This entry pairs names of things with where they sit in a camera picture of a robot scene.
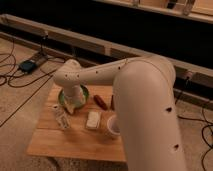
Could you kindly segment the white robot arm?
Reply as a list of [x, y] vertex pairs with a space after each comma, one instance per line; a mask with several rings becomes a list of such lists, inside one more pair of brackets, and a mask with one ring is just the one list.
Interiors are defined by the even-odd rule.
[[67, 98], [75, 85], [111, 85], [129, 171], [187, 171], [176, 115], [173, 64], [161, 56], [134, 57], [83, 68], [67, 61], [54, 82]]

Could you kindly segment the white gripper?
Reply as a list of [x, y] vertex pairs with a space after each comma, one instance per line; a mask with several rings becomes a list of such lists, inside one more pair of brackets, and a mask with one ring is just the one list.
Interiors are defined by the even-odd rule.
[[63, 95], [65, 107], [70, 114], [73, 114], [76, 108], [80, 108], [86, 103], [86, 98], [80, 85], [64, 88]]

